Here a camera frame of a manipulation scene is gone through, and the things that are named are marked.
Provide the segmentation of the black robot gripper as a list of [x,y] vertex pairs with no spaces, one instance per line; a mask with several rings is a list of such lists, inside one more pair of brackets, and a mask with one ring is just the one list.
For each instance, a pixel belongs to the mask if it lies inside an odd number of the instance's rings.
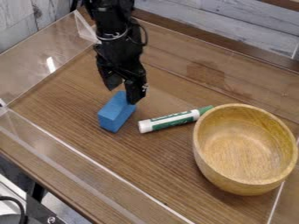
[[98,71],[110,91],[126,80],[126,98],[135,105],[144,97],[148,88],[146,70],[140,63],[147,36],[128,34],[118,37],[108,34],[98,36],[100,44],[95,44],[98,53]]

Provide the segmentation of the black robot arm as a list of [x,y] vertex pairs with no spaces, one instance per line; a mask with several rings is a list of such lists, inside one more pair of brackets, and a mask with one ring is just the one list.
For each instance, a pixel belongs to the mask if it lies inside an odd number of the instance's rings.
[[132,18],[135,0],[84,0],[96,24],[98,70],[108,90],[126,85],[126,99],[136,104],[147,91],[146,69],[140,61],[148,43],[146,28]]

